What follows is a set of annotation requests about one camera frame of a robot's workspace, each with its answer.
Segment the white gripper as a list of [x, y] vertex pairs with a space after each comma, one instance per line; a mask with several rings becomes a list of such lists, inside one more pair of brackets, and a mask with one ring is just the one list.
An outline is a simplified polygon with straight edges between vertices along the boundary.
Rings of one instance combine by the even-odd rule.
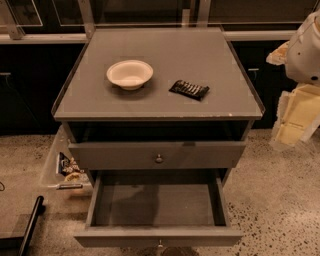
[[[289, 42], [269, 53], [266, 62], [284, 65]], [[320, 87], [299, 83], [292, 92], [283, 91], [277, 107], [270, 145], [284, 151], [307, 142], [320, 126]]]

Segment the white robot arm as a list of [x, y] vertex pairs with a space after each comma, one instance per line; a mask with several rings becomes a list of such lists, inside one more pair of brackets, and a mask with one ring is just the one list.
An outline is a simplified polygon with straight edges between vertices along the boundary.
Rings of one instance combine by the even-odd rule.
[[307, 142], [320, 117], [320, 10], [311, 13], [291, 39], [271, 52], [266, 62], [284, 65], [297, 83], [281, 93], [270, 145], [278, 151]]

